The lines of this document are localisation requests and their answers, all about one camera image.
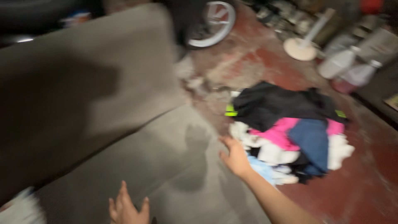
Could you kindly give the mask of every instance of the floor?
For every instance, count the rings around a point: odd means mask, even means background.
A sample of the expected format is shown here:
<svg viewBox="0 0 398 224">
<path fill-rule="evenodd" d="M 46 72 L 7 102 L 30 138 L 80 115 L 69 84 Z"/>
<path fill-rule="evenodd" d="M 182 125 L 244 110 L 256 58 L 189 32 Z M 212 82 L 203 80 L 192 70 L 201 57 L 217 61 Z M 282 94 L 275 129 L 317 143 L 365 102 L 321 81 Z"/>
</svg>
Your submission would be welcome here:
<svg viewBox="0 0 398 224">
<path fill-rule="evenodd" d="M 190 57 L 196 75 L 211 87 L 206 97 L 193 96 L 193 105 L 221 134 L 231 122 L 223 115 L 229 97 L 214 86 L 233 90 L 265 80 L 290 90 L 318 87 L 332 97 L 352 120 L 345 134 L 355 152 L 325 178 L 278 188 L 325 223 L 398 223 L 398 132 L 351 97 L 332 90 L 313 62 L 290 58 L 275 32 L 257 22 L 250 8 L 239 5 L 230 35 Z"/>
</svg>

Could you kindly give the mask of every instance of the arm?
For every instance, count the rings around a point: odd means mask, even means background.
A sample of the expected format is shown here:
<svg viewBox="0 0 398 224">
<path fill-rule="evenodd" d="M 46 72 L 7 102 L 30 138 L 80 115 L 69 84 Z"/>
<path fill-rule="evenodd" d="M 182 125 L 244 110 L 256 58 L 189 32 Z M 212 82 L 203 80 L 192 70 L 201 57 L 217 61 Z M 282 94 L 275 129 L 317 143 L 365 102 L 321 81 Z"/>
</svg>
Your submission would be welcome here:
<svg viewBox="0 0 398 224">
<path fill-rule="evenodd" d="M 230 137 L 221 137 L 220 141 L 229 150 L 229 155 L 220 151 L 221 160 L 247 184 L 273 224 L 320 223 L 252 169 L 240 142 Z"/>
</svg>

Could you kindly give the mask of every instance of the gray couch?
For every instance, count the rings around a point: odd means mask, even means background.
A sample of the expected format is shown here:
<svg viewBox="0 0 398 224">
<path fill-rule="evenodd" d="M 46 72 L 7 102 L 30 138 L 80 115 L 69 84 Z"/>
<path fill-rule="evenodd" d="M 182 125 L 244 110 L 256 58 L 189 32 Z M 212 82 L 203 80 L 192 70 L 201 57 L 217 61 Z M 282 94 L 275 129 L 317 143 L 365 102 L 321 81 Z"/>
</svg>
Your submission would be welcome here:
<svg viewBox="0 0 398 224">
<path fill-rule="evenodd" d="M 185 103 L 170 26 L 147 4 L 0 50 L 2 203 L 39 186 L 49 224 L 105 224 L 125 180 L 161 224 L 268 223 Z"/>
</svg>

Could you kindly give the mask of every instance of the plastic jug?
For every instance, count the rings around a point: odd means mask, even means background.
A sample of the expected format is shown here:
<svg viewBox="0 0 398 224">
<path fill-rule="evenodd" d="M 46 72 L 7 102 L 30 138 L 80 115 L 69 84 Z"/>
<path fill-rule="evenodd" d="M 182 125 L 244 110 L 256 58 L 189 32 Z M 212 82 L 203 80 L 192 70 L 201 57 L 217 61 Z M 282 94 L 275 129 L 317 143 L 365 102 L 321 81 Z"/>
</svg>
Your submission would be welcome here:
<svg viewBox="0 0 398 224">
<path fill-rule="evenodd" d="M 381 66 L 382 64 L 375 60 L 371 60 L 369 64 L 355 66 L 349 71 L 334 78 L 331 82 L 331 86 L 338 92 L 349 94 L 358 87 L 366 85 L 373 77 L 377 68 Z"/>
<path fill-rule="evenodd" d="M 334 78 L 338 73 L 351 67 L 360 50 L 359 47 L 351 46 L 350 49 L 341 51 L 326 59 L 318 66 L 319 74 L 326 79 Z"/>
</svg>

